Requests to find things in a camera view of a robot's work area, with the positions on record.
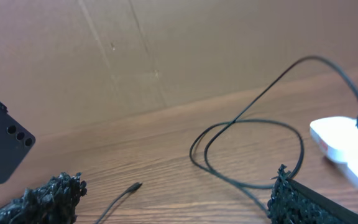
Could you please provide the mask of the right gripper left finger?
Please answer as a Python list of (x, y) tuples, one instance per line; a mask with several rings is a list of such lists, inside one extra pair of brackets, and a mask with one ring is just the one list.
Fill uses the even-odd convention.
[(69, 224), (76, 222), (76, 206), (86, 195), (86, 182), (80, 173), (62, 172), (36, 189), (0, 208), (0, 224)]

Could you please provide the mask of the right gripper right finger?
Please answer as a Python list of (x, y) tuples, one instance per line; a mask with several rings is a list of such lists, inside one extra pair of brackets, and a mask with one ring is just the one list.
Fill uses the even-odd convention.
[(274, 224), (358, 224), (358, 214), (290, 178), (281, 165), (268, 201)]

